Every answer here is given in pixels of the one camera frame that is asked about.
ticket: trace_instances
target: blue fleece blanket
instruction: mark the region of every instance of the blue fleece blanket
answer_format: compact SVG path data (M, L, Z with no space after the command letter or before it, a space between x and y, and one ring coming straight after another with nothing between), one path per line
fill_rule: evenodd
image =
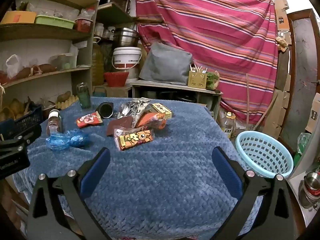
M115 111L128 98L92 98L93 106L82 110L79 102L61 111L65 130L75 129L75 120L94 112L101 102L113 102ZM155 140L119 151L112 137L106 137L109 119L103 125L88 126L90 145L53 152L42 136L28 147L30 167L14 174L19 191L29 200L37 177L62 176L77 170L104 146L111 162L86 204L111 237L169 239L198 236L207 240L222 225L237 200L232 198L212 163L212 149L220 146L233 160L244 163L230 140L203 106L178 101L162 102L175 113ZM242 233L247 232L261 204L257 199ZM70 213L65 199L62 206Z

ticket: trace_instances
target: blue plastic bag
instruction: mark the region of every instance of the blue plastic bag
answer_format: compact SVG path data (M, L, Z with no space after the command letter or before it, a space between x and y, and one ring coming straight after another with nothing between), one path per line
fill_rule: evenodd
M66 132L66 137L70 139L70 146L81 147L89 142L89 134L82 132L80 129L73 129Z
M46 145L52 150L64 150L68 147L81 147L89 143L89 134L80 129L68 130L65 134L55 132L45 139Z
M49 136L49 138L45 139L45 143L47 147L52 150L64 150L70 146L70 139L63 133L54 132Z

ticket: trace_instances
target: cartoon snack package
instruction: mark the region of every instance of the cartoon snack package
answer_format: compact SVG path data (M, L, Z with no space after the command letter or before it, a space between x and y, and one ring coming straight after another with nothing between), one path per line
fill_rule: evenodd
M85 127L87 125L96 125L102 123L102 119L98 112L92 114L84 115L76 120L77 126L79 128Z
M139 131L139 128L132 130L122 130L122 127L115 129L114 140L116 146L119 150L137 146L138 144L143 144L151 142L154 139L153 130L143 130Z
M170 119L175 117L174 112L172 112L169 108L162 105L161 103L153 103L148 105L146 111L152 113L164 113L164 119Z

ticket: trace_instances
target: pink striped curtain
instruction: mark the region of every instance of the pink striped curtain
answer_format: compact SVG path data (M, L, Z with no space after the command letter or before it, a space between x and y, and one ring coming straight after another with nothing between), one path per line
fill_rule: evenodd
M249 75L250 123L272 99L277 69L272 0L136 0L137 16L164 20L139 24L144 45L155 41L192 53L194 61L220 74L221 106L246 119Z

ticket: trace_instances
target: red basket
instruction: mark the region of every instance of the red basket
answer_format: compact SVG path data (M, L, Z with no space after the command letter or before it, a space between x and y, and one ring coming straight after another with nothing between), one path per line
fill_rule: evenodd
M84 18L78 18L75 20L76 22L76 30L79 32L88 33L91 30L91 26L93 21L87 20Z
M104 78L108 87L124 87L129 72L105 72Z

